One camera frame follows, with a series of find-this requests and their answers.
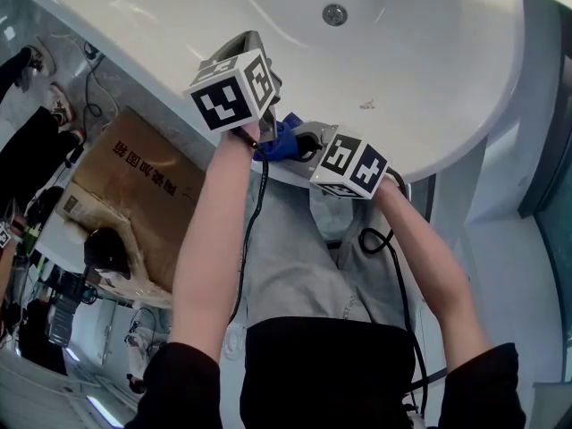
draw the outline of gray pants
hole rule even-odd
[[[260,183],[259,175],[253,178],[247,222]],[[308,316],[405,328],[390,253],[387,249],[375,255],[361,252],[358,235],[365,227],[383,235],[389,230],[373,202],[355,201],[354,219],[334,262],[310,212],[308,190],[269,180],[248,245],[244,282],[248,327],[275,317]],[[416,286],[397,240],[391,244],[400,257],[415,329]]]

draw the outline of black shirt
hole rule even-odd
[[[284,317],[248,329],[240,415],[247,429],[407,428],[401,401],[415,356],[397,327]],[[521,428],[513,344],[491,349],[447,376],[440,428]],[[197,349],[169,343],[145,372],[147,393],[128,429],[222,427],[220,370]]]

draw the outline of blue cloth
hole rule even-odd
[[[284,118],[284,121],[278,121],[276,123],[278,138],[260,145],[265,151],[268,162],[276,162],[299,156],[298,142],[292,130],[297,128],[301,123],[302,120],[294,113],[288,114],[288,116]],[[260,161],[258,153],[254,154],[254,160]]]

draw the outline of black sleeve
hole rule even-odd
[[[514,343],[490,349],[453,370],[445,380],[439,428],[525,427],[517,373]]]
[[[219,366],[205,353],[168,343],[143,377],[147,392],[126,429],[157,427],[222,428]]]

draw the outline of white sink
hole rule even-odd
[[[524,45],[522,0],[37,1],[191,126],[198,120],[181,92],[200,61],[258,30],[283,79],[278,117],[346,124],[407,181],[486,135],[510,100]],[[324,22],[328,4],[345,7],[345,24]],[[279,166],[271,175],[304,184]]]

